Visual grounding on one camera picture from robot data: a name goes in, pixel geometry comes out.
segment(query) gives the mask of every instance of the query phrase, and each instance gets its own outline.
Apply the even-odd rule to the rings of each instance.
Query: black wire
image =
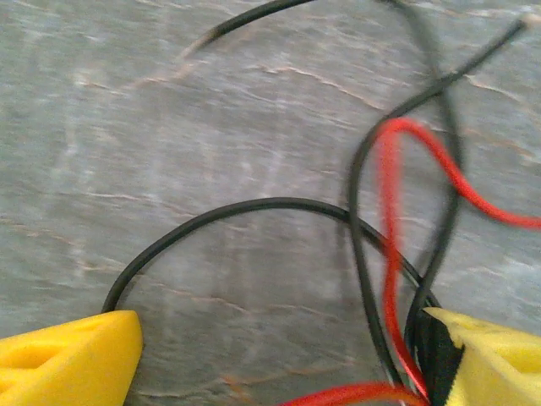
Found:
[[[364,253],[363,253],[362,234],[359,232],[358,220],[357,220],[358,207],[359,207],[358,191],[359,191],[359,180],[360,180],[362,168],[363,168],[364,163],[366,163],[366,159],[368,157],[369,151],[374,144],[377,128],[379,128],[379,126],[384,121],[390,118],[397,118],[397,117],[403,116],[407,114],[408,112],[411,112],[413,109],[421,106],[432,97],[440,95],[441,92],[446,87],[451,85],[453,82],[459,80],[463,75],[468,74],[469,72],[473,71],[475,68],[477,68],[477,66],[479,66],[481,63],[486,61],[492,55],[494,55],[496,51],[498,51],[503,45],[505,45],[509,40],[511,40],[514,36],[516,36],[519,32],[523,31],[525,28],[526,28],[526,24],[522,20],[516,21],[510,26],[510,28],[501,37],[490,42],[488,46],[486,46],[483,50],[478,52],[472,59],[470,59],[470,61],[465,63],[455,73],[444,76],[434,85],[427,88],[425,91],[422,91],[421,93],[412,97],[411,99],[409,99],[408,101],[400,105],[399,107],[395,108],[389,114],[385,115],[368,132],[361,146],[355,152],[355,155],[353,156],[353,160],[352,160],[352,166],[350,168],[350,177],[349,177],[348,193],[347,193],[347,206],[348,206],[349,211],[352,213],[352,217],[350,219],[350,229],[351,229],[351,234],[352,234],[353,252],[355,254],[356,261],[358,264],[359,277],[362,278],[361,289],[363,289],[363,296],[365,296],[364,291],[366,291],[366,293],[369,294],[369,287],[366,286],[369,284],[369,276],[368,276],[366,260],[364,258]],[[454,138],[453,139],[454,142],[450,143],[453,147],[451,151],[454,151],[455,153],[456,153],[456,148],[460,147],[460,144],[456,143],[457,139],[458,137]],[[444,214],[441,220],[440,230],[438,230],[439,232],[437,233],[434,239],[435,246],[430,258],[429,266],[426,271],[425,277],[423,281],[421,282],[421,287],[417,289],[417,292],[415,293],[415,297],[413,299],[412,305],[408,312],[406,340],[407,340],[407,344],[410,350],[413,350],[413,339],[414,339],[413,331],[414,331],[415,318],[418,312],[423,308],[424,297],[425,297],[424,295],[431,289],[432,284],[434,283],[435,277],[437,275],[437,272],[439,270],[440,264],[443,261],[443,258],[445,255],[445,249],[447,245],[449,244],[449,240],[452,234],[452,229],[453,229],[453,225],[454,225],[454,221],[456,217],[456,211],[458,209],[457,206],[458,204],[457,204],[456,195],[455,193],[453,193],[451,195],[451,201],[449,202],[448,207],[447,207],[448,211]],[[370,301],[371,300],[368,299],[369,306],[370,306],[369,308],[372,309]],[[373,326],[374,326],[373,327],[374,331],[378,330],[375,325],[375,322],[373,323]],[[381,331],[380,336],[382,338],[385,338],[385,336],[383,335],[383,331]]]
[[[249,11],[240,14],[237,17],[229,19],[217,27],[207,31],[207,33],[201,37],[200,40],[194,43],[189,48],[190,52],[197,52],[198,50],[211,44],[221,36],[236,30],[237,28],[249,24],[257,19],[264,18],[270,14],[276,13],[286,8],[294,7],[299,4],[309,3],[313,0],[276,0],[266,4],[262,4],[259,7],[252,8]],[[358,148],[354,155],[352,166],[350,169],[350,177],[348,182],[348,208],[351,213],[358,211],[358,190],[360,173],[363,163],[368,155],[369,149],[374,143],[375,130],[378,126],[389,118],[400,117],[414,108],[424,104],[430,98],[434,96],[439,97],[440,108],[443,115],[443,121],[448,130],[448,136],[446,137],[446,144],[450,150],[451,157],[454,159],[458,167],[462,168],[462,144],[460,138],[457,135],[457,122],[455,113],[451,107],[451,100],[445,93],[445,88],[451,85],[454,81],[460,79],[464,74],[475,69],[479,64],[484,62],[487,58],[492,56],[502,45],[509,41],[514,35],[525,28],[525,24],[519,20],[511,26],[511,28],[498,40],[493,41],[483,51],[479,52],[468,63],[461,67],[454,74],[448,74],[440,78],[441,73],[438,66],[439,55],[437,52],[437,46],[435,41],[431,40],[431,34],[428,27],[420,19],[418,14],[412,7],[407,6],[398,0],[383,0],[383,3],[391,3],[398,8],[405,16],[407,22],[410,24],[415,39],[421,49],[426,54],[427,63],[429,65],[430,74],[434,84],[425,91],[412,97],[406,101],[390,114],[384,116],[367,134],[362,145]],[[447,208],[440,219],[440,225],[436,228],[435,237],[431,240],[434,241],[434,248],[431,250],[431,254],[428,261],[427,270],[425,272],[425,279],[422,282],[420,288],[417,289],[414,300],[408,312],[408,318],[406,323],[405,335],[408,347],[413,351],[413,329],[416,315],[422,309],[424,298],[426,298],[427,292],[430,290],[434,279],[440,269],[441,262],[445,257],[445,251],[451,240],[452,231],[456,222],[456,215],[459,209],[459,194],[450,185],[449,190],[449,202]],[[385,340],[385,334],[381,326],[380,318],[377,312],[377,306],[375,303],[374,291],[371,286],[369,278],[369,272],[367,263],[364,257],[362,246],[362,235],[359,228],[358,216],[352,216],[350,220],[350,230],[352,235],[352,245],[355,254],[358,277],[360,281],[360,288],[363,295],[363,305],[365,313],[369,322],[369,329],[374,342],[376,351],[387,369],[388,375],[395,383],[402,383],[402,379],[396,369],[396,366],[392,360],[389,346]]]
[[[108,311],[114,311],[117,308],[118,301],[120,300],[124,289],[128,286],[135,275],[137,275],[139,271],[141,271],[150,261],[156,258],[156,256],[162,251],[166,250],[181,239],[184,239],[191,233],[211,224],[212,222],[224,220],[229,217],[238,216],[252,211],[273,209],[310,211],[312,213],[331,217],[337,221],[345,223],[348,222],[350,217],[349,213],[340,207],[333,206],[323,201],[295,197],[271,197],[266,199],[247,200],[208,211],[173,229],[171,232],[158,239],[154,244],[150,245],[146,250],[137,255],[137,257],[131,261],[117,277],[117,280],[109,290],[109,294],[107,295],[103,307],[101,308],[101,312],[106,313]],[[360,220],[360,227],[363,236],[377,250],[382,252],[384,239],[381,234],[362,220]],[[410,283],[412,283],[414,286],[419,285],[421,277],[404,257],[402,257],[402,270]],[[428,295],[426,303],[429,306],[439,305],[437,299],[432,293]]]
[[[275,0],[273,2],[269,2],[267,4],[263,4],[259,7],[253,8],[207,31],[207,33],[204,36],[202,36],[191,47],[188,48],[188,50],[184,53],[184,56],[188,56],[191,53],[201,50],[202,48],[211,44],[213,41],[220,38],[221,36],[224,36],[225,34],[233,30],[236,30],[237,28],[243,25],[249,24],[257,19],[261,19],[267,15],[276,13],[283,9],[291,8],[303,3],[309,3],[311,1],[314,1],[314,0]],[[435,44],[430,40],[428,29],[424,26],[423,22],[418,18],[418,16],[413,12],[413,10],[410,9],[405,4],[403,4],[402,2],[399,2],[398,0],[386,0],[386,1],[388,3],[392,3],[395,6],[397,6],[405,14],[408,22],[413,28],[413,33],[416,36],[416,40],[418,41],[421,48],[423,48],[423,50],[427,54],[426,56],[429,62],[429,66],[430,66],[431,74],[434,79],[434,83],[430,87],[428,87],[425,91],[422,91],[418,95],[412,97],[411,99],[409,99],[408,101],[406,101],[405,103],[397,107],[395,110],[393,110],[390,114],[382,118],[378,122],[378,124],[376,124],[376,126],[374,126],[372,130],[369,132],[363,144],[358,148],[352,162],[349,185],[348,185],[348,206],[350,208],[350,212],[352,213],[352,215],[349,217],[349,224],[351,228],[352,243],[353,243],[354,253],[355,253],[356,262],[357,262],[360,287],[363,294],[363,304],[364,304],[366,316],[369,322],[370,333],[371,333],[374,345],[376,347],[376,351],[378,352],[378,355],[380,359],[382,360],[382,363],[387,369],[388,374],[391,375],[391,379],[396,383],[401,383],[402,379],[400,378],[398,371],[396,369],[396,366],[392,360],[388,345],[385,340],[385,335],[383,334],[383,329],[380,324],[380,318],[378,317],[377,308],[375,305],[374,292],[371,287],[369,273],[366,266],[366,260],[364,259],[364,253],[363,253],[363,248],[362,248],[362,237],[364,233],[367,233],[365,230],[367,230],[366,227],[369,227],[369,225],[366,224],[365,222],[362,222],[362,220],[358,218],[356,215],[356,211],[358,210],[358,187],[359,187],[358,181],[360,179],[360,173],[361,173],[363,163],[366,159],[366,156],[368,155],[370,147],[374,143],[375,130],[383,121],[385,121],[388,118],[394,118],[394,117],[399,117],[401,115],[404,115],[407,112],[410,112],[411,110],[413,110],[414,108],[424,104],[432,97],[441,96],[440,105],[442,107],[442,111],[444,112],[445,124],[448,127],[449,133],[450,133],[449,140],[451,142],[448,142],[448,146],[450,147],[451,154],[453,155],[456,162],[458,164],[461,164],[462,163],[461,154],[460,154],[461,148],[460,148],[458,137],[456,136],[456,119],[454,118],[454,113],[451,110],[451,102],[448,99],[446,99],[445,95],[442,96],[442,93],[444,92],[445,88],[447,88],[453,82],[460,79],[464,74],[475,69],[477,66],[479,66],[479,64],[484,62],[485,59],[489,58],[495,51],[497,51],[499,47],[501,47],[505,42],[509,41],[520,30],[525,28],[525,24],[519,20],[508,30],[505,36],[503,36],[498,41],[495,41],[494,43],[489,45],[485,50],[480,52],[476,57],[474,57],[472,60],[466,63],[458,71],[456,71],[455,73],[443,76],[440,79],[437,79],[438,76],[440,76],[439,68],[437,65],[437,51],[436,51]],[[242,206],[249,203],[250,202],[244,202],[244,203],[240,203],[239,205]],[[214,216],[216,216],[216,213],[220,213],[221,210],[231,209],[232,206],[222,207],[221,209],[216,209],[215,211],[205,213],[204,215],[196,217],[195,219],[193,219],[193,221],[195,221],[196,219],[201,219],[201,218],[205,219],[207,216],[210,215],[210,213],[215,213]],[[458,208],[458,198],[456,196],[456,192],[453,191],[452,196],[451,196],[451,202],[448,206],[448,210],[446,214],[444,215],[444,218],[442,220],[442,226],[440,227],[439,233],[436,238],[436,246],[434,247],[434,251],[433,251],[431,260],[429,262],[429,270],[427,273],[427,278],[424,279],[424,281],[422,282],[422,286],[417,289],[415,300],[413,302],[413,306],[415,307],[412,307],[410,309],[410,315],[413,315],[413,319],[415,315],[418,313],[418,310],[422,308],[423,303],[425,303],[427,297],[428,296],[432,297],[431,294],[429,293],[429,290],[432,285],[432,282],[434,281],[435,274],[438,271],[439,265],[441,261],[443,260],[445,248],[448,245],[448,241],[453,229],[453,224],[455,221],[457,208]],[[245,209],[245,210],[255,211],[255,210],[264,210],[264,208],[259,208],[259,209],[252,208],[252,209]],[[309,211],[319,212],[318,211],[319,209],[310,210],[309,208],[304,208],[304,209],[298,208],[298,210],[309,210]],[[122,294],[122,291],[125,289],[129,281],[134,277],[134,275],[140,269],[142,269],[154,256],[162,252],[167,246],[173,244],[175,241],[182,238],[183,235],[181,235],[180,237],[175,237],[176,235],[178,235],[177,234],[178,230],[182,231],[183,229],[185,229],[185,227],[193,227],[194,226],[194,224],[192,223],[193,221],[185,223],[184,225],[170,232],[168,235],[164,236],[159,241],[156,241],[156,243],[151,245],[147,250],[145,250],[141,255],[139,255],[134,261],[132,261],[132,263],[128,265],[128,267],[118,277],[117,281],[113,284],[113,287],[109,295],[107,296],[106,303],[104,304],[103,311],[114,310],[117,304],[117,301],[120,295]],[[370,237],[368,236],[368,234],[364,235],[364,237],[370,240]],[[421,280],[421,277],[412,267],[410,268],[410,266],[407,265],[405,269],[407,270],[408,275],[410,276],[413,275],[413,280],[417,282]],[[438,305],[435,300],[426,301],[426,303],[428,302],[430,302],[431,305]]]

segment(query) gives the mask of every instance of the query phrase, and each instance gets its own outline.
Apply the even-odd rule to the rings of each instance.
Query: insulated wire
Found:
[[[202,50],[212,42],[216,41],[225,34],[236,30],[244,25],[254,22],[257,19],[264,18],[270,14],[277,13],[287,8],[291,8],[300,4],[309,3],[313,0],[275,0],[266,4],[262,4],[259,7],[252,8],[245,13],[242,13],[236,17],[233,17],[218,26],[208,30],[202,37],[200,37],[192,46],[187,48],[184,56],[191,55],[197,51]],[[412,7],[407,6],[405,3],[398,0],[383,0],[383,3],[391,3],[397,7],[404,16],[408,23],[411,25],[415,39],[419,46],[424,50],[427,58],[428,65],[430,67],[430,73],[434,81],[433,85],[427,88],[420,94],[412,97],[390,114],[384,116],[367,134],[361,146],[358,148],[352,165],[350,168],[350,177],[348,182],[348,209],[351,213],[358,212],[358,191],[361,168],[364,160],[368,155],[368,151],[374,143],[374,132],[378,125],[383,123],[388,118],[400,117],[414,108],[424,104],[432,97],[438,96],[440,100],[440,107],[443,113],[445,126],[448,128],[448,146],[451,154],[459,167],[462,167],[462,144],[460,138],[457,135],[457,124],[455,113],[451,109],[450,97],[445,93],[445,89],[451,85],[454,81],[460,79],[464,74],[471,72],[483,63],[487,58],[492,56],[500,47],[506,42],[510,41],[516,34],[526,28],[526,23],[519,19],[515,22],[508,31],[500,38],[492,41],[486,46],[483,51],[479,52],[463,67],[458,69],[455,73],[448,74],[440,77],[440,70],[438,67],[439,55],[436,49],[435,42],[431,40],[431,35],[426,24],[419,18],[418,14]],[[435,277],[438,273],[440,265],[445,256],[445,250],[450,242],[452,230],[456,221],[456,214],[459,209],[459,199],[457,192],[450,189],[450,200],[447,206],[447,210],[440,220],[440,225],[436,228],[436,235],[434,240],[434,248],[431,251],[429,258],[429,264],[425,272],[425,278],[422,282],[421,288],[416,290],[416,294],[410,310],[408,312],[408,318],[405,328],[405,336],[407,338],[408,347],[413,352],[413,338],[414,338],[414,322],[418,312],[424,306],[424,298],[427,292],[430,290],[434,283]],[[362,235],[359,230],[358,217],[351,216],[350,219],[350,232],[352,237],[353,252],[357,262],[358,277],[360,281],[360,288],[363,296],[363,305],[365,313],[369,322],[369,330],[374,342],[375,349],[385,367],[389,379],[395,383],[402,383],[402,379],[394,362],[392,360],[389,347],[385,340],[385,334],[380,323],[380,318],[377,312],[377,306],[375,304],[374,290],[371,286],[369,278],[368,266],[366,263],[365,255],[362,246]]]
[[[429,406],[419,395],[405,387],[393,387],[387,383],[358,383],[332,387],[325,391],[282,403],[280,406],[338,406],[369,400],[398,400],[410,406]]]
[[[477,207],[487,216],[506,224],[541,230],[541,217],[527,217],[502,210],[486,201],[472,188],[466,180],[460,168],[453,162],[445,151],[445,147],[424,127],[409,118],[394,118],[379,126],[376,139],[380,143],[380,197],[384,212],[385,224],[385,256],[387,267],[385,274],[384,309],[385,324],[389,331],[398,358],[404,369],[413,379],[416,387],[426,398],[427,389],[424,384],[423,374],[410,355],[398,325],[396,314],[396,282],[397,271],[400,269],[401,258],[398,250],[400,222],[398,221],[398,193],[400,180],[400,154],[398,149],[398,135],[407,133],[420,140],[429,149],[443,167],[456,191],[465,197],[472,205]]]
[[[323,216],[331,217],[339,222],[347,223],[349,213],[337,206],[333,206],[323,201],[301,199],[295,197],[271,197],[265,199],[247,200],[240,203],[234,203],[228,206],[219,207],[215,210],[208,211],[197,217],[194,217],[184,224],[174,228],[155,243],[151,244],[146,250],[141,252],[133,259],[126,268],[120,273],[112,285],[107,298],[101,308],[102,313],[114,311],[118,306],[123,291],[128,286],[130,281],[141,271],[149,262],[156,258],[162,251],[169,248],[171,245],[184,239],[191,233],[205,227],[213,222],[224,220],[229,217],[238,216],[252,211],[289,209],[298,211],[310,211]],[[360,221],[363,236],[379,251],[383,250],[384,242],[381,234],[371,227],[369,224]],[[402,257],[402,267],[408,281],[414,286],[418,286],[421,277],[415,271],[413,266]],[[427,305],[437,306],[438,301],[433,294],[429,294]]]
[[[409,118],[393,118],[383,123],[376,133],[379,141],[380,199],[384,213],[385,256],[387,259],[384,288],[385,324],[395,344],[398,357],[408,375],[412,377],[422,396],[404,387],[393,387],[381,382],[367,382],[313,393],[283,403],[281,406],[339,406],[368,400],[399,400],[408,404],[428,405],[428,393],[421,370],[415,364],[402,339],[396,311],[396,282],[401,266],[399,253],[400,222],[398,193],[400,183],[400,151],[398,135],[410,134],[428,148],[443,167],[456,191],[486,215],[506,224],[541,230],[541,217],[527,217],[502,210],[486,201],[469,184],[460,168],[453,162],[445,147],[435,136]]]

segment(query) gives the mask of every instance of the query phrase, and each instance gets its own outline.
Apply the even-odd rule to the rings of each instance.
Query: wire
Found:
[[[257,8],[253,8],[249,10],[248,12],[240,14],[239,16],[233,19],[229,19],[228,21],[218,25],[214,29],[207,31],[207,33],[204,36],[202,36],[196,42],[194,42],[192,46],[187,48],[186,52],[183,53],[183,56],[185,57],[191,56],[195,52],[208,46],[213,41],[217,40],[221,36],[224,36],[228,32],[236,30],[237,28],[243,25],[246,25],[257,19],[265,17],[266,15],[273,14],[283,9],[294,7],[299,4],[309,3],[310,1],[313,1],[313,0],[303,0],[303,1],[276,0],[273,2],[269,2],[267,4],[263,4]],[[409,8],[409,6],[406,6],[402,2],[399,2],[398,0],[387,0],[387,3],[392,3],[395,6],[397,6],[407,17],[408,22],[411,24],[413,28],[413,33],[416,36],[416,40],[419,42],[419,45],[424,49],[425,53],[427,54],[427,59],[429,61],[429,66],[430,66],[431,74],[433,75],[434,83],[431,86],[429,86],[427,89],[425,89],[425,91],[412,97],[411,99],[409,99],[408,101],[406,101],[405,103],[397,107],[395,110],[393,110],[390,114],[383,117],[378,122],[378,124],[376,124],[376,126],[372,128],[368,136],[365,138],[363,144],[356,151],[356,154],[352,161],[350,179],[349,179],[349,185],[348,185],[348,200],[349,200],[348,206],[350,208],[350,214],[344,211],[342,214],[345,217],[343,218],[342,221],[349,222],[349,225],[350,225],[353,250],[354,250],[355,258],[357,262],[360,288],[363,294],[363,304],[364,304],[365,312],[367,315],[367,319],[369,321],[370,333],[371,333],[374,345],[376,347],[376,351],[378,352],[378,355],[380,359],[382,360],[382,363],[387,373],[390,375],[390,378],[395,383],[401,383],[402,380],[400,378],[400,375],[398,374],[396,366],[394,365],[394,362],[390,355],[389,348],[388,348],[388,345],[386,343],[385,336],[383,333],[383,329],[381,327],[380,318],[378,316],[378,312],[375,305],[374,293],[371,287],[369,273],[366,266],[366,260],[364,259],[364,253],[363,253],[363,248],[362,248],[362,238],[366,238],[369,242],[371,242],[372,244],[375,244],[377,247],[381,248],[381,245],[382,245],[381,240],[378,239],[379,235],[377,234],[377,232],[375,232],[375,230],[371,228],[367,223],[363,222],[360,218],[358,218],[358,215],[357,215],[358,188],[359,188],[358,181],[360,179],[360,173],[361,173],[361,168],[363,166],[363,162],[366,156],[368,155],[369,149],[374,143],[375,130],[377,130],[378,126],[381,123],[383,123],[388,118],[398,117],[403,114],[406,114],[407,112],[413,110],[414,108],[424,104],[429,99],[435,96],[439,96],[441,107],[445,115],[444,119],[446,121],[447,127],[449,127],[449,140],[450,140],[449,147],[451,150],[451,154],[453,155],[453,158],[455,159],[456,163],[460,166],[462,164],[460,140],[458,139],[456,135],[457,126],[456,126],[456,120],[454,118],[454,113],[451,110],[451,102],[448,99],[445,99],[446,98],[444,94],[445,89],[449,85],[451,85],[453,82],[460,79],[464,74],[470,72],[471,70],[479,66],[479,64],[484,62],[484,60],[489,58],[501,46],[503,46],[506,42],[512,39],[518,32],[520,32],[523,28],[525,28],[526,25],[521,20],[517,21],[505,33],[504,36],[498,39],[498,41],[493,41],[491,44],[489,44],[488,47],[486,47],[482,52],[478,53],[476,57],[474,57],[472,60],[466,63],[463,67],[458,69],[455,73],[451,73],[446,76],[440,77],[441,75],[439,74],[439,69],[437,66],[437,53],[435,50],[435,44],[430,40],[429,32],[426,29],[426,27],[423,25],[420,18],[416,15],[416,13],[413,12],[411,8]],[[458,198],[457,196],[454,196],[456,194],[456,191],[452,190],[451,193],[453,194],[451,196],[451,203],[449,204],[448,210],[446,211],[446,214],[444,215],[444,218],[442,220],[442,226],[439,227],[439,232],[435,239],[436,246],[433,249],[433,254],[429,263],[429,269],[427,270],[426,278],[422,279],[418,275],[418,273],[413,269],[413,267],[402,258],[404,262],[403,264],[404,269],[407,272],[407,275],[410,277],[410,279],[414,281],[416,284],[421,282],[421,286],[419,286],[416,291],[416,300],[413,303],[413,305],[417,307],[414,307],[412,305],[412,308],[410,309],[410,312],[409,312],[409,315],[413,315],[413,320],[414,320],[414,316],[418,313],[418,311],[422,308],[422,306],[425,303],[428,305],[439,305],[437,304],[437,301],[435,300],[434,296],[430,293],[429,290],[430,290],[430,286],[432,282],[434,281],[435,274],[438,271],[439,265],[443,260],[445,248],[448,245],[448,241],[451,236],[451,232],[452,232],[454,222],[455,222],[456,212],[458,209]],[[317,202],[315,200],[303,200],[303,199],[299,200],[299,199],[294,199],[294,198],[276,198],[276,200],[270,199],[265,202],[262,200],[251,200],[251,201],[237,204],[240,206],[230,205],[230,206],[222,207],[220,209],[216,209],[215,211],[205,213],[204,215],[201,215],[199,217],[196,217],[192,221],[187,222],[184,225],[179,226],[179,228],[176,228],[175,230],[171,231],[168,235],[164,236],[159,241],[156,241],[153,245],[151,245],[147,250],[141,253],[135,260],[132,261],[132,263],[130,263],[127,266],[127,268],[118,277],[117,281],[113,284],[111,291],[107,295],[106,302],[104,303],[104,306],[103,306],[103,311],[111,311],[115,309],[117,302],[122,294],[122,291],[126,288],[130,280],[135,276],[135,274],[138,273],[138,271],[140,271],[156,255],[158,255],[160,252],[162,252],[171,244],[174,244],[174,242],[178,241],[183,236],[187,235],[188,233],[191,233],[191,231],[194,231],[195,229],[199,227],[203,227],[203,225],[205,224],[208,224],[208,222],[212,222],[215,220],[219,220],[221,218],[233,216],[235,214],[240,214],[240,212],[257,211],[257,210],[264,210],[268,208],[293,208],[296,210],[308,210],[308,211],[318,212],[320,214],[326,214],[327,216],[331,216],[338,219],[339,216],[335,216],[336,212],[334,212],[333,210],[335,209],[341,210],[340,208],[335,207],[335,206],[330,206],[333,208],[333,210],[329,211],[330,209],[329,206],[323,209],[320,206],[317,206],[317,208],[316,206],[311,206],[312,204],[315,204],[317,206],[318,204],[322,204],[322,203]],[[230,212],[231,209],[234,209],[233,211],[240,209],[240,212],[231,213]],[[409,329],[407,328],[407,332],[410,332],[412,330],[413,330],[413,324],[410,326]]]
[[[458,166],[452,161],[445,151],[445,147],[425,128],[409,118],[394,118],[383,123],[376,133],[376,139],[380,142],[380,184],[381,204],[384,208],[385,224],[385,256],[387,268],[384,289],[385,324],[395,344],[398,358],[404,369],[413,379],[418,390],[427,398],[428,393],[424,384],[423,374],[416,366],[407,346],[402,339],[398,317],[396,314],[396,280],[397,271],[400,268],[401,258],[398,239],[400,228],[397,210],[398,184],[400,155],[398,150],[398,135],[407,132],[418,140],[422,141],[436,160],[444,168],[456,191],[464,196],[472,205],[495,220],[513,226],[541,230],[541,217],[525,217],[488,203],[468,183]]]
[[[284,9],[309,3],[310,1],[313,0],[275,0],[262,4],[256,8],[252,8],[247,12],[233,17],[219,24],[217,27],[208,30],[203,36],[201,36],[197,41],[187,48],[184,56],[187,57],[188,55],[192,55],[197,51],[202,50],[227,33],[252,23],[257,19],[262,19]],[[457,135],[457,123],[455,113],[451,108],[451,99],[445,93],[445,89],[454,81],[460,79],[464,74],[467,74],[473,69],[477,68],[477,66],[483,63],[487,58],[491,57],[499,48],[505,45],[506,42],[510,41],[518,32],[522,31],[526,27],[526,24],[521,19],[518,20],[501,38],[498,38],[496,41],[493,41],[491,44],[485,47],[483,51],[478,53],[468,63],[458,69],[458,71],[440,78],[441,74],[438,67],[439,55],[436,49],[437,46],[435,45],[435,42],[431,40],[431,34],[429,33],[429,29],[426,24],[422,21],[422,19],[420,19],[412,7],[407,6],[401,1],[383,0],[383,3],[391,3],[404,14],[407,22],[412,28],[416,41],[426,54],[431,77],[434,83],[425,91],[412,97],[410,100],[393,110],[390,114],[383,117],[378,124],[372,128],[362,145],[358,148],[352,160],[348,183],[348,209],[351,213],[357,213],[358,211],[358,182],[360,180],[361,167],[363,166],[363,161],[366,155],[368,155],[368,149],[371,148],[372,144],[374,143],[374,131],[377,129],[377,126],[388,118],[399,117],[412,111],[414,108],[426,103],[432,97],[438,96],[439,98],[444,123],[448,128],[448,146],[453,158],[456,161],[456,164],[462,168],[462,144]],[[440,225],[436,228],[434,238],[431,239],[434,241],[434,248],[431,250],[424,281],[422,282],[421,287],[416,290],[414,300],[408,312],[405,335],[407,337],[407,342],[409,343],[408,347],[411,351],[413,351],[415,317],[422,309],[426,294],[434,283],[437,272],[440,269],[440,265],[445,257],[445,251],[450,242],[452,230],[456,221],[456,215],[459,209],[459,196],[454,188],[450,188],[449,194],[450,199],[448,206],[440,220]],[[368,266],[362,247],[362,235],[359,231],[356,216],[352,216],[350,219],[350,229],[353,252],[355,254],[358,278],[363,297],[363,306],[369,323],[370,335],[372,337],[376,352],[378,353],[381,362],[385,367],[385,372],[387,373],[390,381],[401,384],[402,379],[392,360],[389,347],[385,340],[385,334],[383,333],[383,328],[380,323],[380,318],[378,316],[374,291],[371,286]]]
[[[117,277],[116,281],[109,290],[109,293],[107,294],[107,298],[101,308],[101,312],[106,313],[108,311],[114,311],[118,306],[118,301],[120,300],[123,291],[128,286],[130,281],[135,277],[135,275],[137,275],[162,251],[177,243],[177,241],[184,239],[191,233],[213,222],[252,211],[276,209],[309,211],[334,218],[337,221],[344,223],[347,223],[350,217],[349,213],[340,207],[333,206],[323,201],[295,197],[271,197],[266,199],[247,200],[208,211],[174,228],[171,232],[158,239],[154,244],[150,245],[146,250],[137,255],[137,257],[133,259]],[[363,236],[377,250],[382,252],[384,243],[381,234],[363,220],[360,221],[360,224],[363,231]],[[417,287],[421,281],[421,277],[415,271],[413,266],[403,257],[402,267],[408,281]],[[426,304],[429,306],[439,305],[433,294],[429,294]]]
[[[338,406],[369,400],[398,400],[411,406],[428,406],[425,399],[405,387],[393,387],[386,383],[360,383],[333,387],[303,398],[282,403],[280,406]]]
[[[467,74],[477,68],[479,64],[484,62],[490,56],[494,55],[495,52],[510,41],[514,36],[526,28],[525,23],[519,19],[511,25],[507,32],[492,41],[488,46],[482,49],[477,55],[475,55],[470,61],[461,66],[455,73],[448,74],[442,77],[433,85],[429,86],[425,91],[420,92],[418,95],[410,98],[399,107],[395,108],[392,112],[385,115],[366,135],[361,146],[357,149],[353,156],[352,164],[350,167],[350,174],[348,180],[347,188],[347,208],[352,213],[350,217],[350,232],[353,246],[353,253],[355,255],[355,260],[358,266],[358,275],[361,280],[361,290],[363,291],[363,301],[365,305],[365,311],[367,314],[367,319],[369,320],[369,328],[371,329],[372,337],[374,340],[374,345],[378,355],[385,362],[387,367],[390,367],[391,359],[389,355],[388,347],[384,346],[385,335],[380,324],[380,319],[377,316],[377,308],[374,302],[374,294],[370,286],[368,266],[366,263],[365,255],[363,252],[363,238],[360,233],[358,216],[359,216],[359,201],[358,201],[358,192],[360,189],[359,181],[361,178],[361,172],[364,164],[366,163],[370,149],[372,148],[375,138],[377,128],[386,120],[390,118],[397,118],[411,112],[413,109],[421,106],[427,102],[432,97],[438,96],[446,87],[453,84],[455,81],[459,80],[464,74]],[[409,325],[407,336],[409,348],[413,351],[413,332],[414,332],[414,322],[418,312],[423,308],[423,296],[427,291],[430,290],[436,274],[438,272],[439,266],[443,261],[443,253],[446,246],[448,245],[449,239],[451,237],[451,232],[454,224],[454,217],[444,217],[443,224],[440,226],[440,234],[436,236],[437,245],[434,247],[434,253],[432,254],[431,261],[429,263],[429,268],[427,273],[421,282],[421,287],[417,289],[415,298],[412,304],[412,307],[409,310]],[[400,382],[400,376],[396,377],[397,371],[396,367],[390,369],[394,382]]]

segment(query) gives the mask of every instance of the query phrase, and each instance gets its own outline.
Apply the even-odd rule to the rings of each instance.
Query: stone surface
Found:
[[[388,7],[320,1],[183,65],[191,41],[257,3],[0,2],[0,337],[96,313],[132,258],[203,211],[273,195],[343,203],[362,134],[427,83],[421,54]],[[518,0],[416,7],[445,69],[520,13],[539,13]],[[452,91],[472,184],[537,215],[539,58],[534,26]],[[414,116],[440,127],[434,106]],[[404,146],[403,245],[414,260],[445,197],[432,159]],[[377,225],[374,179],[370,168],[362,202]],[[382,378],[344,235],[326,218],[268,212],[169,250],[123,303],[146,341],[126,404],[273,404]],[[539,334],[540,243],[466,207],[434,290],[447,308]],[[381,260],[369,258],[380,283]]]

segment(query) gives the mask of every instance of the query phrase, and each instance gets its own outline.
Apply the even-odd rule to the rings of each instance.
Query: wire end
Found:
[[[192,57],[197,51],[209,45],[218,37],[216,30],[209,30],[203,36],[200,36],[197,40],[192,42],[180,55],[177,60],[186,59]]]

